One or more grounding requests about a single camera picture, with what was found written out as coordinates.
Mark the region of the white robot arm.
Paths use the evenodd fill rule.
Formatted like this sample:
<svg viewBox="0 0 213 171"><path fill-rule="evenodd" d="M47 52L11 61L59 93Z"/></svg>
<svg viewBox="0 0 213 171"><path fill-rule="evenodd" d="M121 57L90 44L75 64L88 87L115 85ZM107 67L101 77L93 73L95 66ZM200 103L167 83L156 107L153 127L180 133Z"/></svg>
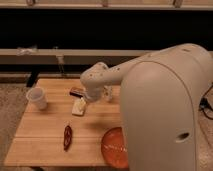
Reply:
<svg viewBox="0 0 213 171"><path fill-rule="evenodd" d="M112 68L82 73L86 98L120 87L130 171L198 171L198 110L213 86L213 56L196 44L151 52Z"/></svg>

